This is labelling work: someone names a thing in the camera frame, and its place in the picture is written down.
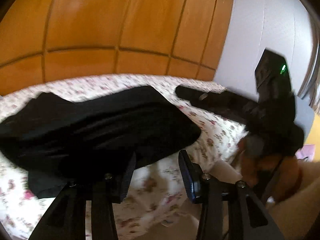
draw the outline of metal screw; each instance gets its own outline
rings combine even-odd
[[[245,187],[245,182],[243,180],[238,181],[237,183],[238,187],[244,188]]]
[[[201,177],[202,179],[211,179],[211,175],[209,173],[203,173]]]
[[[203,99],[205,99],[208,96],[207,93],[202,94],[201,96],[199,96],[199,100],[202,101]]]
[[[112,174],[111,173],[106,173],[104,175],[104,179],[112,179]]]

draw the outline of pink flower pattern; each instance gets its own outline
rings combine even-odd
[[[85,101],[135,86],[155,87],[201,129],[200,138],[186,150],[193,162],[209,171],[222,158],[231,162],[236,143],[244,136],[244,127],[213,113],[192,107],[174,93],[184,84],[203,91],[221,92],[224,87],[170,76],[102,75],[49,82],[31,86],[0,97],[0,122],[18,112],[31,99],[43,92],[53,92],[70,101]],[[28,188],[28,173],[0,153],[0,221],[11,236],[28,239],[51,199],[37,199]],[[175,214],[187,196],[181,178],[177,153],[157,163],[136,170],[128,197],[113,204],[119,240],[143,235],[152,225]],[[91,239],[91,203],[86,207],[86,239]]]

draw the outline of floral bedsheet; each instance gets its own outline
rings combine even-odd
[[[53,92],[70,101],[85,101],[140,85],[151,85],[175,104],[202,130],[200,138],[186,150],[193,162],[209,171],[222,158],[231,161],[236,144],[244,136],[244,126],[180,100],[174,93],[184,84],[203,91],[223,91],[214,82],[150,75],[102,75],[49,82],[0,97],[0,122],[15,114],[41,92]],[[54,198],[37,199],[28,189],[28,172],[0,153],[0,221],[11,236],[28,239]],[[134,171],[127,198],[113,204],[120,240],[143,235],[152,225],[173,215],[187,196],[183,186],[178,155]],[[86,208],[86,236],[91,239],[90,202]]]

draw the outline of pink object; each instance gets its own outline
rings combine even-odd
[[[315,156],[316,145],[305,144],[300,150],[296,152],[297,159],[303,159],[311,162]]]
[[[33,193],[31,192],[31,190],[27,189],[24,194],[23,194],[23,199],[29,200],[32,197],[34,197]]]

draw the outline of black device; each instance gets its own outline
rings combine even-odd
[[[257,102],[230,90],[214,93],[178,86],[175,92],[179,98],[190,101],[192,106],[245,124],[248,131],[246,154],[249,157],[294,156],[303,146],[304,132],[294,123],[295,95],[285,58],[265,49],[255,69],[255,78],[259,94]],[[273,172],[259,173],[259,183],[253,190],[263,203],[276,183],[281,162]]]

